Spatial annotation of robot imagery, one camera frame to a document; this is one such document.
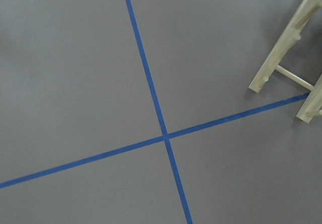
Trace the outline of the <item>wooden dish rack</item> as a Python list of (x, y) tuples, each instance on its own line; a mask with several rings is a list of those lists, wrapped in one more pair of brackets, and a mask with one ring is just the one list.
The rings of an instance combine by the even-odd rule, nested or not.
[(251, 81), (249, 89), (259, 93), (274, 71), (286, 76), (309, 90), (309, 94), (299, 109), (296, 117), (310, 123), (315, 117), (321, 116), (321, 77), (314, 85), (308, 83), (292, 72), (280, 66), (288, 50), (301, 39), (301, 31), (312, 16), (321, 9), (321, 0), (303, 0), (292, 16), (283, 33), (268, 54), (259, 71)]

